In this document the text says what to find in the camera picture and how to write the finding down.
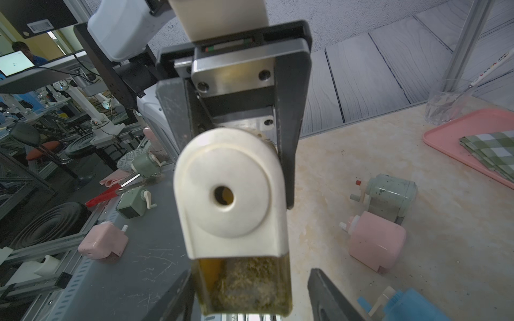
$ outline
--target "pencil sharpener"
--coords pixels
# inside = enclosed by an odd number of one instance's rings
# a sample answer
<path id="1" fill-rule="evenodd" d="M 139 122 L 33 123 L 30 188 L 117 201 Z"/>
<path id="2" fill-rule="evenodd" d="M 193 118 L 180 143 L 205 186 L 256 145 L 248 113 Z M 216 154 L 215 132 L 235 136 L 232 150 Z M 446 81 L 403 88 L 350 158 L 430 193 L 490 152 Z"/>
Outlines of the pencil sharpener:
<path id="1" fill-rule="evenodd" d="M 152 204 L 152 194 L 145 186 L 134 188 L 121 195 L 116 207 L 118 213 L 124 218 L 143 216 L 147 210 L 153 209 L 157 204 Z"/>

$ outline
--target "computer monitor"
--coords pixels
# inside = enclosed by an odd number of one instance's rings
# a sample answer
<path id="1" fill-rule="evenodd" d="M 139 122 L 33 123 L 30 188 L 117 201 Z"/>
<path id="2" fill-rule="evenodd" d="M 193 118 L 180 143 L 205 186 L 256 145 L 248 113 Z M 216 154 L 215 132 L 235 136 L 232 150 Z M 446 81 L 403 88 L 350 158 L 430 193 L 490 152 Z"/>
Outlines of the computer monitor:
<path id="1" fill-rule="evenodd" d="M 34 64 L 21 51 L 8 53 L 0 57 L 0 71 L 6 76 L 32 67 L 34 67 Z"/>

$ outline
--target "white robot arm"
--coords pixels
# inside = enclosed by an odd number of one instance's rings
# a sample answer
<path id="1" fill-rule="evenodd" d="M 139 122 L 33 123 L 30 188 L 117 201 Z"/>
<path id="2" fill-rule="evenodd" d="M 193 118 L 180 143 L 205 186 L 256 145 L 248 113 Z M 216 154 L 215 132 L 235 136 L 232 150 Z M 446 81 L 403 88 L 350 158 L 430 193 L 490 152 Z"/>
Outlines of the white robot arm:
<path id="1" fill-rule="evenodd" d="M 104 0 L 89 19 L 87 30 L 104 54 L 113 62 L 132 58 L 175 14 L 166 1 L 159 11 L 145 0 Z"/>

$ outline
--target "gray table surface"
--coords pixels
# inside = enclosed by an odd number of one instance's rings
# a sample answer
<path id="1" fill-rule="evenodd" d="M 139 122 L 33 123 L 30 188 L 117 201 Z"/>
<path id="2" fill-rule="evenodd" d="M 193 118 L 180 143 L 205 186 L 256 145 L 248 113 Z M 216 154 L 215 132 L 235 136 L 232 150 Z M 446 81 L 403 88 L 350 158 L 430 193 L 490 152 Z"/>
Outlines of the gray table surface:
<path id="1" fill-rule="evenodd" d="M 175 279 L 189 269 L 173 194 L 173 166 L 166 179 L 149 186 L 157 207 L 144 216 L 125 219 L 116 212 L 119 198 L 105 208 L 107 220 L 128 225 L 128 244 L 112 265 L 84 258 L 48 321 L 141 320 Z M 199 320 L 196 305 L 192 320 Z"/>

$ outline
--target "patterned fabric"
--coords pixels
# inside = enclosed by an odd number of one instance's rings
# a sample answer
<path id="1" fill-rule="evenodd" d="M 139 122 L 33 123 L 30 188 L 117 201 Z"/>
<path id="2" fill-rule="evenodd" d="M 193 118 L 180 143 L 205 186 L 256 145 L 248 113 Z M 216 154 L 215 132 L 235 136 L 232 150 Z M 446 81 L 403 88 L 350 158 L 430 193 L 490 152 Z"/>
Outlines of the patterned fabric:
<path id="1" fill-rule="evenodd" d="M 464 136 L 460 144 L 490 171 L 514 182 L 514 130 Z"/>

